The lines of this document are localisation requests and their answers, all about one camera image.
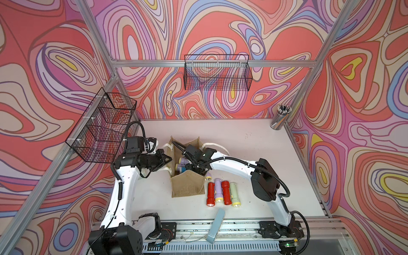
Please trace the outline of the purple flashlight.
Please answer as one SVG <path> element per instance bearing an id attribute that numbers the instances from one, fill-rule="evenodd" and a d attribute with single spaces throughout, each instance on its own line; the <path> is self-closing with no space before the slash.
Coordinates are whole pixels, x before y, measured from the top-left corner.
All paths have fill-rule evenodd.
<path id="1" fill-rule="evenodd" d="M 211 181 L 211 180 L 212 180 L 212 176 L 211 176 L 210 172 L 207 172 L 207 173 L 206 173 L 206 175 L 205 175 L 205 180 L 206 180 L 206 181 Z"/>
<path id="2" fill-rule="evenodd" d="M 224 196 L 223 196 L 223 189 L 222 189 L 222 180 L 219 178 L 216 178 L 214 180 L 215 184 L 215 201 L 217 203 L 221 203 L 224 201 Z"/>
<path id="3" fill-rule="evenodd" d="M 185 157 L 181 157 L 180 159 L 179 159 L 179 165 L 181 165 L 181 166 L 185 166 L 185 165 L 187 165 L 187 164 L 190 164 L 191 162 L 187 159 L 187 158 L 185 158 Z"/>

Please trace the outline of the brown burlap tote bag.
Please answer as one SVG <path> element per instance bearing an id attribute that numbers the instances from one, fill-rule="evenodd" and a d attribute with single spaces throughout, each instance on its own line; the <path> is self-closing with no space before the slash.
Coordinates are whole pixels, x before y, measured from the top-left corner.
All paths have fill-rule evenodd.
<path id="1" fill-rule="evenodd" d="M 172 198 L 205 194 L 205 182 L 208 181 L 208 177 L 206 174 L 202 175 L 191 170 L 180 171 L 180 159 L 183 156 L 182 152 L 173 144 L 174 141 L 178 142 L 171 136 L 170 141 L 162 146 L 164 153 L 172 158 L 172 161 L 163 168 L 170 175 Z"/>

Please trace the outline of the green flashlight row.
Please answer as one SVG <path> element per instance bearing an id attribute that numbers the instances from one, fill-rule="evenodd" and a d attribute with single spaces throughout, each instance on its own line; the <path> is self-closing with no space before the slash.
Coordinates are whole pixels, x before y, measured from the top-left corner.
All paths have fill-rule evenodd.
<path id="1" fill-rule="evenodd" d="M 241 200 L 238 195 L 238 189 L 237 189 L 237 184 L 234 182 L 230 182 L 230 194 L 231 194 L 231 202 L 233 207 L 240 207 L 241 206 Z"/>

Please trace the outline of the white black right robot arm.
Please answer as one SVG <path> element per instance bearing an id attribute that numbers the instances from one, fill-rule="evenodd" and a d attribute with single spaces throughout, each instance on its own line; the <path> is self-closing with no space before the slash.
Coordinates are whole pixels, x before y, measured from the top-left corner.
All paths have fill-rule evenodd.
<path id="1" fill-rule="evenodd" d="M 279 239 L 308 237 L 310 230 L 303 231 L 301 223 L 295 215 L 301 216 L 298 211 L 289 211 L 284 201 L 290 196 L 287 185 L 278 177 L 269 162 L 263 158 L 257 161 L 238 159 L 225 155 L 212 148 L 197 149 L 192 145 L 184 146 L 177 141 L 172 144 L 181 151 L 189 161 L 187 170 L 199 174 L 206 174 L 210 170 L 219 170 L 231 173 L 251 182 L 254 195 L 267 203 L 272 211 L 274 220 L 260 226 L 258 233 L 263 238 Z"/>

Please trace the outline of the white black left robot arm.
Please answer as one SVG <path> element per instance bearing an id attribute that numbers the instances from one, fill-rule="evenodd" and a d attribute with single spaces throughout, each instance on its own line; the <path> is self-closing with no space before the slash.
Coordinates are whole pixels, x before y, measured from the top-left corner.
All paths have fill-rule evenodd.
<path id="1" fill-rule="evenodd" d="M 131 206 L 136 182 L 146 179 L 172 161 L 155 138 L 147 138 L 140 121 L 130 122 L 123 134 L 125 147 L 111 164 L 115 183 L 108 209 L 98 230 L 90 232 L 87 255 L 140 255 L 145 239 L 162 236 L 156 212 L 141 215 L 132 222 Z"/>

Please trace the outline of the red flashlight lower middle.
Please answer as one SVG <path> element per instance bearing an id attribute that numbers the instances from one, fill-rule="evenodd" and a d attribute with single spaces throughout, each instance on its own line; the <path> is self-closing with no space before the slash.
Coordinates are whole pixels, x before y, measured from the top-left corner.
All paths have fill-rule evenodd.
<path id="1" fill-rule="evenodd" d="M 225 205 L 231 205 L 231 194 L 230 194 L 230 183 L 228 181 L 221 182 L 222 190 L 223 190 L 223 199 Z"/>

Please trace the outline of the red flashlight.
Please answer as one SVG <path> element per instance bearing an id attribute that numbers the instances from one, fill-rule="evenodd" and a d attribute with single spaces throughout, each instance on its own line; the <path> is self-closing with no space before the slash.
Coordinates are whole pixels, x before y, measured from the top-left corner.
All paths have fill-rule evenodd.
<path id="1" fill-rule="evenodd" d="M 208 207 L 215 206 L 215 184 L 213 182 L 208 183 L 206 204 Z"/>
<path id="2" fill-rule="evenodd" d="M 231 205 L 231 194 L 230 194 L 230 183 L 228 181 L 221 182 L 222 190 L 223 190 L 223 199 L 225 205 Z"/>

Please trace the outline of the red flashlight lower left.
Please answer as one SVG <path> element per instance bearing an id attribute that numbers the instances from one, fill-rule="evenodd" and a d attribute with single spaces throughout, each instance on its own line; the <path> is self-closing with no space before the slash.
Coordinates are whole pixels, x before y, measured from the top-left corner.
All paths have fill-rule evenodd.
<path id="1" fill-rule="evenodd" d="M 215 184 L 213 182 L 208 183 L 206 204 L 208 207 L 215 206 Z"/>

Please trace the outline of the grey blue rectangular block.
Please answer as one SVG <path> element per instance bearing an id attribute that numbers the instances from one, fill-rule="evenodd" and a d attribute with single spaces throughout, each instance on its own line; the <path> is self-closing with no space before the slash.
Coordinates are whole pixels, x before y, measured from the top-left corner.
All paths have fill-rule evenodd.
<path id="1" fill-rule="evenodd" d="M 215 243 L 215 239 L 217 237 L 217 234 L 222 226 L 223 220 L 225 217 L 225 210 L 224 209 L 219 209 L 216 217 L 210 227 L 210 230 L 208 231 L 206 241 L 210 244 Z"/>

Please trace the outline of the silver metal pen cup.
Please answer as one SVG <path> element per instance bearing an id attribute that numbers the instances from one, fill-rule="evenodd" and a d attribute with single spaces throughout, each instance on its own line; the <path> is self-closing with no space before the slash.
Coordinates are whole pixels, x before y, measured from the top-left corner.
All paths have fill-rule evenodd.
<path id="1" fill-rule="evenodd" d="M 283 125 L 284 125 L 288 115 L 291 113 L 291 111 L 292 111 L 291 106 L 289 106 L 289 105 L 279 105 L 278 108 L 277 108 L 277 114 L 272 119 L 270 127 L 273 130 L 280 130 L 283 127 Z"/>

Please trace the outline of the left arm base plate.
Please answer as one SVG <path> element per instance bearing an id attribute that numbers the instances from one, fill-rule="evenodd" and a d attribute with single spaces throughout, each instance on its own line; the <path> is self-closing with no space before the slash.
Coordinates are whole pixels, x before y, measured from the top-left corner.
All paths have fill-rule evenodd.
<path id="1" fill-rule="evenodd" d="M 164 222 L 161 223 L 161 231 L 159 234 L 150 234 L 146 240 L 162 240 L 172 241 L 176 238 L 177 223 Z"/>

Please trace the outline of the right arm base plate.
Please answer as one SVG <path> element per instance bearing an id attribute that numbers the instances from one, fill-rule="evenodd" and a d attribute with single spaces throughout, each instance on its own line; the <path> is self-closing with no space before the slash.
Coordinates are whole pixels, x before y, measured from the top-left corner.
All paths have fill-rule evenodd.
<path id="1" fill-rule="evenodd" d="M 263 238 L 280 239 L 280 238 L 304 238 L 305 234 L 299 221 L 290 223 L 289 226 L 277 224 L 275 221 L 259 222 L 258 233 Z"/>

